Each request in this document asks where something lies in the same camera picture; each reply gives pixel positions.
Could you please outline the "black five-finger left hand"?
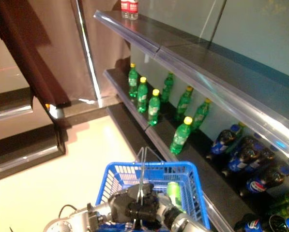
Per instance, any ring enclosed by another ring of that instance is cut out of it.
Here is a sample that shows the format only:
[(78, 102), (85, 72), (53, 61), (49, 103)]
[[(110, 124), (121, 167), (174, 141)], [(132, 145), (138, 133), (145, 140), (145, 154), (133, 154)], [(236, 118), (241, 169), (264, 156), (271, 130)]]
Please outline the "black five-finger left hand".
[(145, 183), (142, 186), (143, 197), (138, 196), (139, 184), (122, 189), (114, 193), (108, 200), (111, 209), (111, 221), (126, 223), (134, 220), (129, 215), (129, 206), (133, 203), (141, 205), (154, 204), (159, 208), (157, 194), (153, 190), (154, 184)]

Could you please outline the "black five-finger right hand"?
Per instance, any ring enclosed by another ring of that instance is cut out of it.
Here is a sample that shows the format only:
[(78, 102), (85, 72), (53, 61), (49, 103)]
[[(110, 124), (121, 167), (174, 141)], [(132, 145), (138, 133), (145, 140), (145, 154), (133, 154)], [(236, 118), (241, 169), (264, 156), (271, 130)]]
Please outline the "black five-finger right hand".
[(136, 220), (143, 220), (148, 222), (155, 222), (157, 215), (157, 205), (141, 205), (133, 203), (129, 206), (129, 215), (131, 218)]

